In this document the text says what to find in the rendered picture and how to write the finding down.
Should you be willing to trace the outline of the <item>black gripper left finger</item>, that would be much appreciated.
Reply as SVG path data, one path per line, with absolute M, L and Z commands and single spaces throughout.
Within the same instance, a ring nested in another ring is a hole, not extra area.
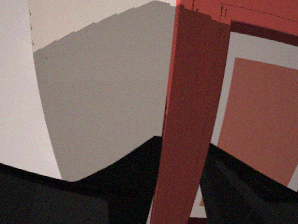
M 78 181 L 0 163 L 0 224 L 146 224 L 160 172 L 162 137 Z

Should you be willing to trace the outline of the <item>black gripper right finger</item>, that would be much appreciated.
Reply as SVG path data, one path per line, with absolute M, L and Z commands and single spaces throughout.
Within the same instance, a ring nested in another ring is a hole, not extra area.
M 298 224 L 298 192 L 212 143 L 200 189 L 208 224 Z

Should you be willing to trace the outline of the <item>red rectangular picture frame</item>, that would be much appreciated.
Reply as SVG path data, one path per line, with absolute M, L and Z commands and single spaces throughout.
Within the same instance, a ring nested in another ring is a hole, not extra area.
M 150 224 L 208 224 L 210 143 L 298 192 L 298 0 L 177 0 Z

